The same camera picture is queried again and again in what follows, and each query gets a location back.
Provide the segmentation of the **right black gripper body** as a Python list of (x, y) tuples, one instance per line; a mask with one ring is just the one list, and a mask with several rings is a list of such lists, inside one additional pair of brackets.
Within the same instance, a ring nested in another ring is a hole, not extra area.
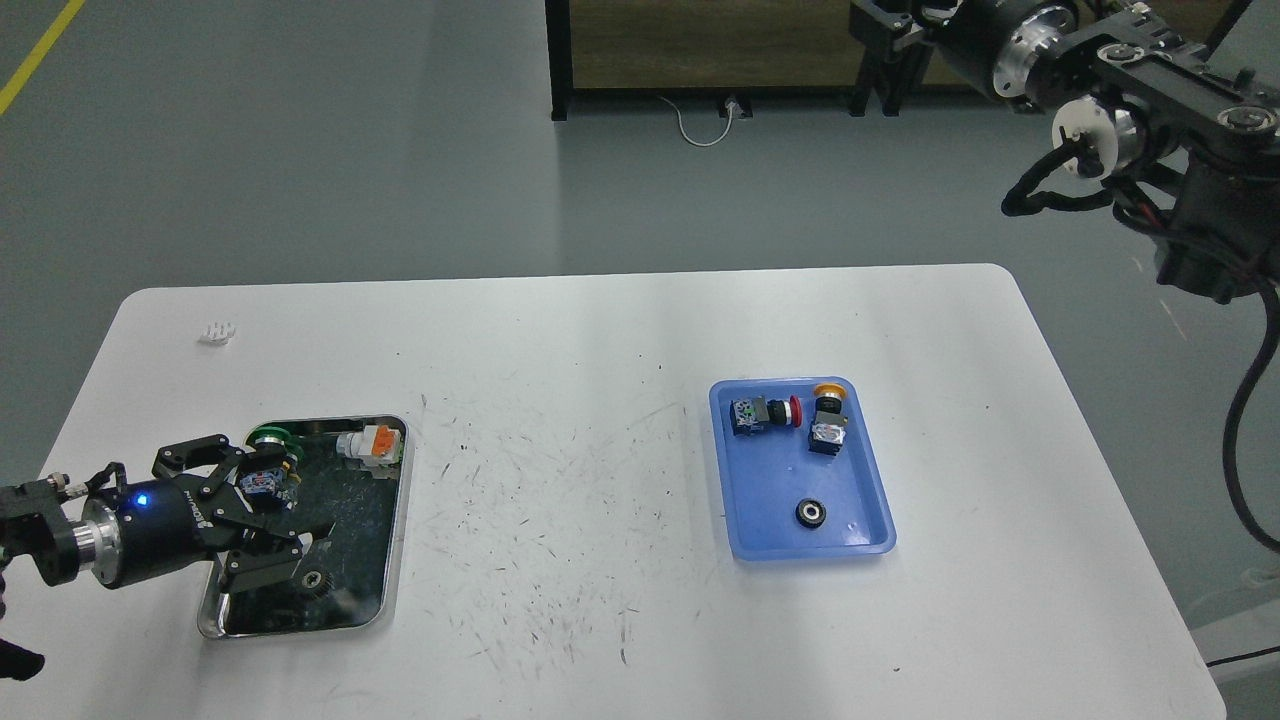
[(961, 1), (932, 44), (986, 97), (1025, 101), (1034, 64), (1078, 28), (1074, 1)]

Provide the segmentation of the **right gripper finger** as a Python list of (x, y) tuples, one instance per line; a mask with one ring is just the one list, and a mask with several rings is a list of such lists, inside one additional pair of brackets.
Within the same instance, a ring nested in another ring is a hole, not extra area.
[(900, 56), (936, 32), (923, 1), (851, 1), (847, 29), (870, 56)]

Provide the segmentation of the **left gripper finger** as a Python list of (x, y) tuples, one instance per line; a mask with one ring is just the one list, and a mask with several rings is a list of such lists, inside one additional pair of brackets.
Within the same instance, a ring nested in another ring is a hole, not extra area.
[(196, 439), (164, 446), (156, 451), (152, 478), (174, 480), (179, 475), (207, 468), (210, 480), (227, 480), (248, 457), (248, 452), (230, 442), (227, 436), (205, 436)]
[(308, 553), (305, 537), (324, 541), (333, 532), (335, 520), (220, 518), (218, 525), (233, 530), (232, 539), (225, 546), (218, 592), (237, 594), (289, 580)]

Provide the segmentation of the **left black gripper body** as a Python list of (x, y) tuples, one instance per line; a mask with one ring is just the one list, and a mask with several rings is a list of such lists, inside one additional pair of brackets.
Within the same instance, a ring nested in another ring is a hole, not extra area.
[(260, 532), (233, 484), (244, 460), (225, 457), (206, 477), (163, 464), (159, 478), (134, 484), (122, 464), (109, 464), (84, 484), (81, 569), (120, 589), (246, 550)]

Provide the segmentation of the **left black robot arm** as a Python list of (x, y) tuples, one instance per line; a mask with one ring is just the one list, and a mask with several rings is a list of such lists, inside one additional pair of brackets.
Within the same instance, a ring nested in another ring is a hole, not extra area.
[(91, 571), (109, 589), (220, 561), (225, 594), (288, 582), (333, 518), (298, 507), (303, 451), (282, 427), (247, 445), (223, 434), (161, 447), (150, 480), (120, 462), (82, 483), (60, 473), (3, 488), (3, 562), (35, 561), (47, 585)]

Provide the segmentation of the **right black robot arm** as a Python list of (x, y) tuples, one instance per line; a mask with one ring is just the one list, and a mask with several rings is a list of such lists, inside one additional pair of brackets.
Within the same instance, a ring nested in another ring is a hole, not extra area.
[(1268, 551), (1238, 466), (1248, 401), (1277, 355), (1277, 88), (1221, 76), (1143, 1), (852, 1), (863, 47), (854, 109), (886, 113), (933, 55), (984, 97), (1052, 113), (1052, 149), (1006, 193), (1007, 217), (1106, 209), (1155, 243), (1156, 281), (1229, 304), (1263, 304), (1263, 338), (1222, 433), (1228, 497)]

